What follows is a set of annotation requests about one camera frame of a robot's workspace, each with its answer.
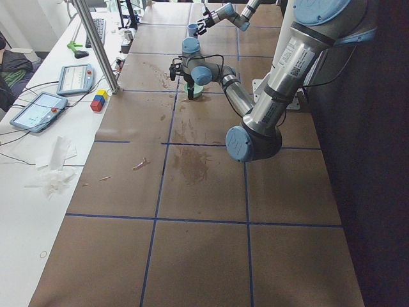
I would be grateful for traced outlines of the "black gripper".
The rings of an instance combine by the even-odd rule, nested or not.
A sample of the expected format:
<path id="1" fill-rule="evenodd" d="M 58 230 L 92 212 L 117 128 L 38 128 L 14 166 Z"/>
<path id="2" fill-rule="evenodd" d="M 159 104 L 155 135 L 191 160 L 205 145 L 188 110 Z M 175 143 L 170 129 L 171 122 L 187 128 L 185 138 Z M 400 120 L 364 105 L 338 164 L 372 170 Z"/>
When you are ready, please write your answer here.
<path id="1" fill-rule="evenodd" d="M 215 10 L 210 11 L 208 8 L 203 8 L 203 18 L 197 21 L 197 35 L 203 35 L 207 29 L 215 25 L 214 21 Z"/>
<path id="2" fill-rule="evenodd" d="M 190 73 L 186 72 L 183 68 L 183 61 L 181 59 L 173 58 L 169 67 L 170 79 L 174 81 L 176 76 L 182 76 L 187 82 L 187 94 L 188 99 L 194 99 L 194 80 Z"/>

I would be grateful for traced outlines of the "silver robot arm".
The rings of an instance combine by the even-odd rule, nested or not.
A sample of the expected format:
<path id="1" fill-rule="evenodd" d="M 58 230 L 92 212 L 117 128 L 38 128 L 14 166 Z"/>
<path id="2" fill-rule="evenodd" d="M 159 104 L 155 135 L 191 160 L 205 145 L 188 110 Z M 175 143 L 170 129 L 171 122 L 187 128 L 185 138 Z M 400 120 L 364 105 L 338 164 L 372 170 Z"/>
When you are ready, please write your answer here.
<path id="1" fill-rule="evenodd" d="M 212 63 L 201 54 L 198 36 L 223 20 L 246 30 L 258 6 L 259 1 L 249 1 L 241 13 L 231 3 L 214 11 L 204 9 L 203 18 L 189 26 L 194 35 L 182 41 L 181 55 L 169 67 L 172 79 L 180 75 L 187 82 L 189 98 L 197 85 L 220 84 L 242 118 L 226 134 L 228 154 L 238 162 L 267 159 L 281 149 L 277 123 L 319 55 L 333 47 L 373 39 L 378 17 L 377 1 L 290 1 L 271 70 L 256 94 L 249 95 L 232 67 Z"/>
<path id="2" fill-rule="evenodd" d="M 216 10 L 210 11 L 206 5 L 202 9 L 203 18 L 196 22 L 198 26 L 197 35 L 203 35 L 207 30 L 223 20 L 228 20 L 240 31 L 246 31 L 250 26 L 250 19 L 261 4 L 259 0 L 251 0 L 242 10 L 237 13 L 232 3 L 223 4 Z"/>

